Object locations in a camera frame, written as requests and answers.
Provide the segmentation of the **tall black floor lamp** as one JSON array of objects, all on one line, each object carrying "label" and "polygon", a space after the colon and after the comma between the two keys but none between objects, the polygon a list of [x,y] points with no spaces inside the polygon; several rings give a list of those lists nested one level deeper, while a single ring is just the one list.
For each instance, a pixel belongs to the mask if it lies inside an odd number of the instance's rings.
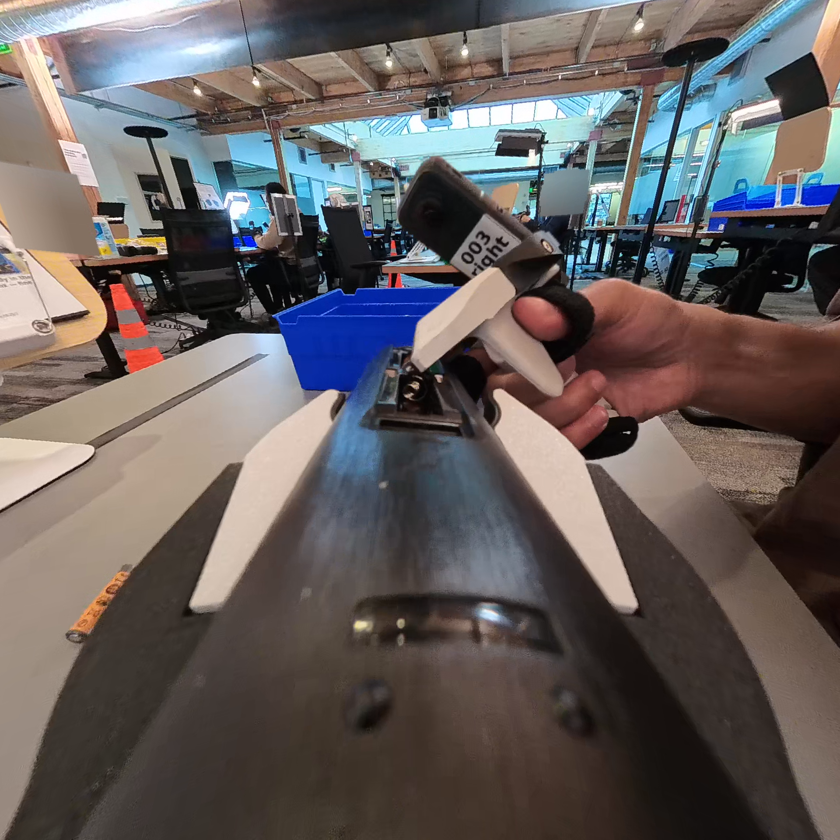
[{"label": "tall black floor lamp", "polygon": [[651,245],[653,244],[655,226],[658,221],[659,208],[665,192],[665,184],[669,172],[670,162],[673,156],[676,140],[679,135],[679,125],[689,95],[690,83],[694,75],[697,63],[708,61],[721,55],[729,47],[729,41],[723,37],[708,37],[674,46],[668,49],[662,56],[662,63],[665,67],[683,67],[684,74],[679,87],[675,116],[671,125],[668,141],[665,147],[665,156],[661,172],[659,174],[652,213],[648,219],[646,230],[642,238],[637,255],[636,268],[633,274],[633,284],[639,286],[642,282],[644,269]]}]

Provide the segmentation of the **grey desk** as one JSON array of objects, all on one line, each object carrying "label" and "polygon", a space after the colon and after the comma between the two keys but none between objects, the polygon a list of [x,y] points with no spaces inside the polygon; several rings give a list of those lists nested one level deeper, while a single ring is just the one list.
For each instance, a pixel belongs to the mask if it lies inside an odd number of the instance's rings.
[{"label": "grey desk", "polygon": [[[79,653],[68,627],[304,392],[278,335],[235,335],[2,427],[94,445],[2,512],[2,835]],[[838,647],[659,419],[603,466],[708,585],[761,677],[823,838],[839,836]]]}]

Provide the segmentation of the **black studio light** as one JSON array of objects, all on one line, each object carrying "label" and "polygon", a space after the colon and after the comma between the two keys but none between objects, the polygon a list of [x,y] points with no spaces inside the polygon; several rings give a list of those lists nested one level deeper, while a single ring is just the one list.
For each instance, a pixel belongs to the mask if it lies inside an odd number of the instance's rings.
[{"label": "black studio light", "polygon": [[542,129],[500,129],[496,135],[496,156],[528,158],[537,167],[535,214],[539,216],[543,185],[543,154],[547,134]]}]

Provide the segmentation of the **person's right forearm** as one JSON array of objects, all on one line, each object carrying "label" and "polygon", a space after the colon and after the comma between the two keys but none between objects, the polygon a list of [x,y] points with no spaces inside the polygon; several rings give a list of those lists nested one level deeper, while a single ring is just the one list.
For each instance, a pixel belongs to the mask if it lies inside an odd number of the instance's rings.
[{"label": "person's right forearm", "polygon": [[805,443],[839,431],[839,327],[700,312],[688,405]]}]

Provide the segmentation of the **white paper notice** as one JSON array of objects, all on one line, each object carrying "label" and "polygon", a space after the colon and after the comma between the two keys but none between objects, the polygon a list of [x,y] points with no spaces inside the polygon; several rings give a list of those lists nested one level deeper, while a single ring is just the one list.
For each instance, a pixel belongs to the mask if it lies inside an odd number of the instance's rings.
[{"label": "white paper notice", "polygon": [[58,144],[69,172],[77,177],[79,184],[85,187],[98,188],[98,178],[84,144],[68,140],[58,140]]}]

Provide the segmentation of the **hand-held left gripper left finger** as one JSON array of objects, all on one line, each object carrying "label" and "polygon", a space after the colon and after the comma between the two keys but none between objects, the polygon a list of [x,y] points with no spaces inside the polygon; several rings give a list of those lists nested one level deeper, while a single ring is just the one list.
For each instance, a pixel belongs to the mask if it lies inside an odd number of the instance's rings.
[{"label": "hand-held left gripper left finger", "polygon": [[343,392],[323,392],[248,452],[189,601],[192,613],[215,613],[226,603],[326,438],[343,400]]}]

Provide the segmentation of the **blue plastic bin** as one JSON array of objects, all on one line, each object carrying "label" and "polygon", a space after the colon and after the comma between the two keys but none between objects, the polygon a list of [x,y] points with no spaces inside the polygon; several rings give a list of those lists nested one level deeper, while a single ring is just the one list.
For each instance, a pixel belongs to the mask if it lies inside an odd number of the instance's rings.
[{"label": "blue plastic bin", "polygon": [[333,290],[275,315],[306,391],[350,392],[386,347],[413,344],[419,320],[451,296],[452,286]]}]

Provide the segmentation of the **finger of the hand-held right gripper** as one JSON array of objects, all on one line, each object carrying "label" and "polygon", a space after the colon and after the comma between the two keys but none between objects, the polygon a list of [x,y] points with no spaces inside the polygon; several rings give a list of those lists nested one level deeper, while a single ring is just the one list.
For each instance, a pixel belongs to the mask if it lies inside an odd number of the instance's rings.
[{"label": "finger of the hand-held right gripper", "polygon": [[424,315],[416,324],[411,368],[426,372],[481,325],[513,302],[517,289],[499,268],[490,268],[469,280]]}]

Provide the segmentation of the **black hanging panel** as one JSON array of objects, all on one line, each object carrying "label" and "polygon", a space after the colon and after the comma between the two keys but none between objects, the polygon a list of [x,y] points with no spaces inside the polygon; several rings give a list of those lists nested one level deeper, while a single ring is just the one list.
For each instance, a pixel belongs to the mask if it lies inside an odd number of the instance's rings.
[{"label": "black hanging panel", "polygon": [[765,78],[783,121],[827,108],[830,96],[816,57],[809,52]]}]

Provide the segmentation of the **orange battery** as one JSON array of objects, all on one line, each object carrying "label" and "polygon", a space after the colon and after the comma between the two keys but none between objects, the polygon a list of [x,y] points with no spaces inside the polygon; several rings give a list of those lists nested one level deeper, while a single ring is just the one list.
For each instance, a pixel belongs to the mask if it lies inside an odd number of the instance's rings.
[{"label": "orange battery", "polygon": [[133,566],[131,564],[125,564],[120,568],[119,572],[111,578],[110,582],[66,631],[66,640],[73,644],[82,644],[89,638],[100,617],[108,609],[126,580],[129,579],[132,570]]}]

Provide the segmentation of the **black mesh office chair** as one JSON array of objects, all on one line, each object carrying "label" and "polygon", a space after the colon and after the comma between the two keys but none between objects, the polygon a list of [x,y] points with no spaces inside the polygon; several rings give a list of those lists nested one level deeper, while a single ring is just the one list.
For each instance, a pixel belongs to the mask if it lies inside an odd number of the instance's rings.
[{"label": "black mesh office chair", "polygon": [[181,351],[229,334],[259,332],[259,325],[238,313],[249,301],[249,294],[225,210],[163,208],[161,221],[167,273],[181,309],[206,320],[203,331],[179,341]]}]

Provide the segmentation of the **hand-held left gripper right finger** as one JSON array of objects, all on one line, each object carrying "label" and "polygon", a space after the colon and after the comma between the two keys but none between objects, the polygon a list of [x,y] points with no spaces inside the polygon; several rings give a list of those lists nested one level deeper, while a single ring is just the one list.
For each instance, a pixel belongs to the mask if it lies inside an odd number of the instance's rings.
[{"label": "hand-held left gripper right finger", "polygon": [[503,390],[495,425],[508,456],[601,592],[620,613],[638,601],[581,452],[558,429]]}]

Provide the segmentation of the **white flat stand base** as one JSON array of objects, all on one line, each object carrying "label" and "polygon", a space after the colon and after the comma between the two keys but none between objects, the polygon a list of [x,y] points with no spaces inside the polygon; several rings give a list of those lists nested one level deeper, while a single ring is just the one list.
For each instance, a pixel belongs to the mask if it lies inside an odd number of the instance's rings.
[{"label": "white flat stand base", "polygon": [[1,437],[1,511],[85,465],[95,453],[89,444]]}]

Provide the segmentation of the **clear acrylic sign holder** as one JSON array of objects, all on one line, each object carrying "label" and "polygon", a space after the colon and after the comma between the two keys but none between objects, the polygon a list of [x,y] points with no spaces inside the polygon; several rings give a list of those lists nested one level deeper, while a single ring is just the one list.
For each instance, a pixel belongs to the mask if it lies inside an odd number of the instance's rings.
[{"label": "clear acrylic sign holder", "polygon": [[44,350],[56,342],[56,323],[89,314],[29,252],[17,248],[1,226],[1,358]]}]

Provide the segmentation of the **wooden curved desk panel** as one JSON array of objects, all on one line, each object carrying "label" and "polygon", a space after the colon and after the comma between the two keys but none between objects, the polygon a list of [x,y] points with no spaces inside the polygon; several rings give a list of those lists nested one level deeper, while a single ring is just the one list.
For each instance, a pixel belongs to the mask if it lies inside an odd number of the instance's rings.
[{"label": "wooden curved desk panel", "polygon": [[38,250],[29,254],[45,272],[54,277],[57,283],[87,309],[87,315],[83,318],[58,322],[56,340],[48,348],[2,358],[1,372],[89,343],[100,336],[107,323],[106,309],[99,294],[67,255]]},{"label": "wooden curved desk panel", "polygon": [[773,159],[765,178],[770,184],[781,172],[817,172],[826,158],[833,110],[824,107],[782,121],[777,129]]}]

